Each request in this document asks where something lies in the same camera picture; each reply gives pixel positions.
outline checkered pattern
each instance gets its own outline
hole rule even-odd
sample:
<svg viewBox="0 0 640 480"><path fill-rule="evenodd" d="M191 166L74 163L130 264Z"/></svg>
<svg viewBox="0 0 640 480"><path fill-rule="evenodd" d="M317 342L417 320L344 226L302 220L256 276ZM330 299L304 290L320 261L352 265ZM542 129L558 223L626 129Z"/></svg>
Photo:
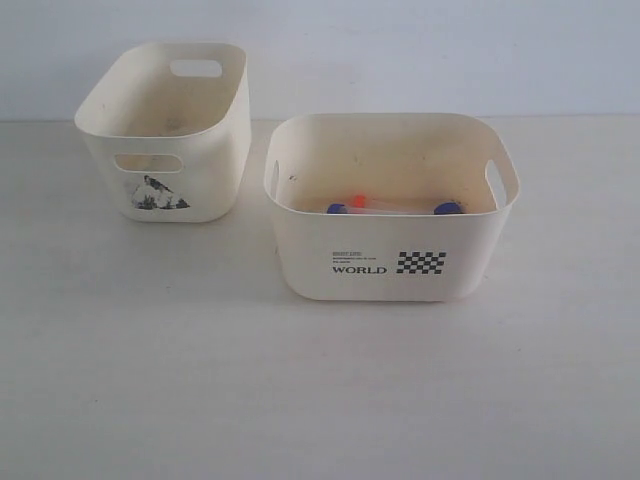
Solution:
<svg viewBox="0 0 640 480"><path fill-rule="evenodd" d="M440 275L446 256L446 252L400 252L396 273Z"/></svg>

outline white background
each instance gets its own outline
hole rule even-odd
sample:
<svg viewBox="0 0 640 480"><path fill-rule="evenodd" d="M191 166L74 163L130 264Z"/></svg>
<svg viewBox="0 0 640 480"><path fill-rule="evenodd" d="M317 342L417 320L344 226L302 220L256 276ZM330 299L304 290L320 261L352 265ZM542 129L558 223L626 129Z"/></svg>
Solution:
<svg viewBox="0 0 640 480"><path fill-rule="evenodd" d="M640 112L636 0L0 0L0 120L71 118L149 40L249 53L253 116Z"/></svg>

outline plastic bin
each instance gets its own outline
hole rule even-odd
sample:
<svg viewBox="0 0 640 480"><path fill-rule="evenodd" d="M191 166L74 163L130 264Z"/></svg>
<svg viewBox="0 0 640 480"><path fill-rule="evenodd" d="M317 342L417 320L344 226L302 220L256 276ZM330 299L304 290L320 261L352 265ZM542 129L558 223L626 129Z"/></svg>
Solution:
<svg viewBox="0 0 640 480"><path fill-rule="evenodd" d="M495 165L506 199L487 179ZM519 191L498 135L454 114L337 114L274 132L264 186L284 277L318 300L443 301L480 283ZM354 194L396 204L450 199L458 215L329 215Z"/></svg>
<svg viewBox="0 0 640 480"><path fill-rule="evenodd" d="M127 217L206 222L235 202L251 144L246 56L218 43L122 55L75 117Z"/></svg>

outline printed graphic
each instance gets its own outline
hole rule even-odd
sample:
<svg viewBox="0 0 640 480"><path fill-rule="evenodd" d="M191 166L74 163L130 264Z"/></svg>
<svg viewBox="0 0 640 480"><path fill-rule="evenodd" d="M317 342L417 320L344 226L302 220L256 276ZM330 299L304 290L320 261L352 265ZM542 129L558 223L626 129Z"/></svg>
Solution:
<svg viewBox="0 0 640 480"><path fill-rule="evenodd" d="M446 252L400 252L396 273L440 275L446 256Z"/></svg>
<svg viewBox="0 0 640 480"><path fill-rule="evenodd" d="M131 202L139 210L175 210L190 207L180 195L176 195L171 189L149 175L144 176L143 184L137 185L133 189Z"/></svg>

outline blue bottle cap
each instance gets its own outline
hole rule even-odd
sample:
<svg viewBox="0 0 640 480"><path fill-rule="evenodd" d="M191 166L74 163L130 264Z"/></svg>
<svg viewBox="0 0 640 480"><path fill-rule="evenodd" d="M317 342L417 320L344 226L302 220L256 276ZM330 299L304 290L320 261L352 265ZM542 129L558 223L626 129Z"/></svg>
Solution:
<svg viewBox="0 0 640 480"><path fill-rule="evenodd" d="M454 215L462 213L462 208L456 202L446 202L438 205L433 213L435 215Z"/></svg>
<svg viewBox="0 0 640 480"><path fill-rule="evenodd" d="M327 208L327 213L347 213L344 203L332 203Z"/></svg>

